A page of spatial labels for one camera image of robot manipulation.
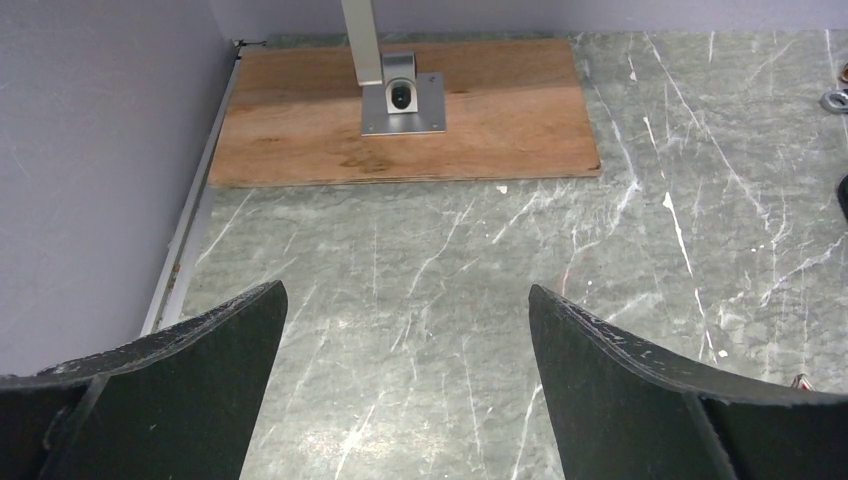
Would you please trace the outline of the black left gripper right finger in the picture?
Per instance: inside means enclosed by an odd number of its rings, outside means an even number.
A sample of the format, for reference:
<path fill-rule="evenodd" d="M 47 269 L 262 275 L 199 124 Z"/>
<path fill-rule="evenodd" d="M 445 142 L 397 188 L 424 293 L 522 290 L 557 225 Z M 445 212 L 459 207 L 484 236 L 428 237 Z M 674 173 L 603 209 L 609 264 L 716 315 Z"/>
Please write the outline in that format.
<path fill-rule="evenodd" d="M 843 479 L 847 398 L 678 355 L 539 285 L 529 327 L 568 479 Z"/>

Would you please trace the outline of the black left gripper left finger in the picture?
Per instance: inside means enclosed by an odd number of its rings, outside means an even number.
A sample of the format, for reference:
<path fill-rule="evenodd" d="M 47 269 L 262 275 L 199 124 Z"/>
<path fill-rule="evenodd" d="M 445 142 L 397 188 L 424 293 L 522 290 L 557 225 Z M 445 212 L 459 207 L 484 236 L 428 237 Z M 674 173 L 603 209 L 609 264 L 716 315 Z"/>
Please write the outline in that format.
<path fill-rule="evenodd" d="M 281 341 L 270 281 L 118 348 L 1 379 L 5 479 L 236 479 Z"/>

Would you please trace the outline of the black poker set case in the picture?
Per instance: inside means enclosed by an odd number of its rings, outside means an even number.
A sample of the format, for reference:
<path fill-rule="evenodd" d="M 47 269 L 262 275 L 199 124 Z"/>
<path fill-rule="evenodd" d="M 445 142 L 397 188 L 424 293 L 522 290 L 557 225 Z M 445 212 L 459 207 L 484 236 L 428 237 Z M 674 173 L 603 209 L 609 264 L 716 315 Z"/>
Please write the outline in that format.
<path fill-rule="evenodd" d="M 845 175 L 837 185 L 836 197 L 845 220 L 848 220 L 848 176 Z"/>

